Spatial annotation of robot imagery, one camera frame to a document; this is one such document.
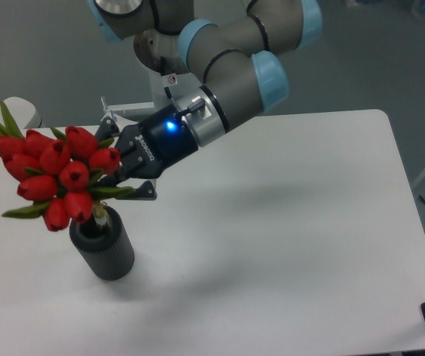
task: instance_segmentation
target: white table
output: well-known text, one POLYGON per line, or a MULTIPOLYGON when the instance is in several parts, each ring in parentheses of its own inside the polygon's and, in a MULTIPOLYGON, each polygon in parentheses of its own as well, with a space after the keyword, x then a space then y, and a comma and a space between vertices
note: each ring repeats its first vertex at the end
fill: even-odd
MULTIPOLYGON (((66 231, 0 217, 0 355, 425 349, 425 237, 386 115, 260 117, 111 201, 136 252, 99 280, 66 231)), ((0 214, 25 205, 0 160, 0 214)))

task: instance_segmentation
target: flower stem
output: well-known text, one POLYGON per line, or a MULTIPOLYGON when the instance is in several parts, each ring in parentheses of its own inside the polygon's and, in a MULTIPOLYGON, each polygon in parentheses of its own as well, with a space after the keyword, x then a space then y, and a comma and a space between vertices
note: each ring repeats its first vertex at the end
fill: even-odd
POLYGON ((95 202, 93 204, 93 218, 95 219, 98 228, 103 229, 111 225, 110 216, 105 210, 105 204, 102 202, 95 202))

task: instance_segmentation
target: robotic arm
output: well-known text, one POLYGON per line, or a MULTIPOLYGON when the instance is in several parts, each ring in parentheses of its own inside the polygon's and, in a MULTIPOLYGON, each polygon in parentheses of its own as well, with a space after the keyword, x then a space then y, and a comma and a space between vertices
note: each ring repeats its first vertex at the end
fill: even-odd
POLYGON ((179 54, 202 86, 121 133, 102 122, 97 138, 119 133, 122 167, 105 185, 155 179, 289 94, 275 54, 313 42, 322 17, 315 0, 252 0, 247 16, 218 27, 194 20, 192 0, 88 0, 105 36, 119 40, 154 28, 177 39, 179 54))

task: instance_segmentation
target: red tulip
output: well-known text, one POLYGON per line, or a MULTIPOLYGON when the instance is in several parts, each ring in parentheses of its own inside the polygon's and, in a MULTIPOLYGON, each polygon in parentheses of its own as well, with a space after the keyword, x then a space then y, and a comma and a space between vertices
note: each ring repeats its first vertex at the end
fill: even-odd
POLYGON ((64 141, 52 141, 39 157, 41 168, 47 174, 58 174, 70 161, 70 150, 64 141))
POLYGON ((45 202, 57 194, 57 182, 52 176, 34 176, 18 185, 18 195, 26 200, 45 202))
POLYGON ((68 126, 65 129, 65 136, 67 137, 67 145, 76 159, 89 159, 99 147, 95 136, 84 128, 68 126))
POLYGON ((59 181, 69 191, 85 188, 89 180, 88 168, 80 161, 72 161, 59 174, 59 181))
POLYGON ((49 231, 64 230, 69 226, 70 218, 67 215, 62 198, 55 198, 42 217, 49 231))
POLYGON ((39 158, 44 149, 49 145, 53 139, 44 136, 35 130, 27 130, 26 132, 26 154, 39 158))
POLYGON ((0 136, 0 157, 5 154, 23 154, 26 142, 24 139, 11 136, 0 136))
POLYGON ((85 223, 92 215, 93 199, 88 191, 67 192, 64 204, 69 217, 77 223, 85 223))
POLYGON ((31 175, 24 170, 26 167, 38 170, 41 169, 41 165, 37 158, 28 156, 27 154, 5 154, 3 156, 3 163, 7 171, 19 182, 31 177, 31 175))
POLYGON ((116 148, 101 148, 88 160, 90 168, 103 168, 105 174, 112 174, 120 164, 120 152, 116 148))

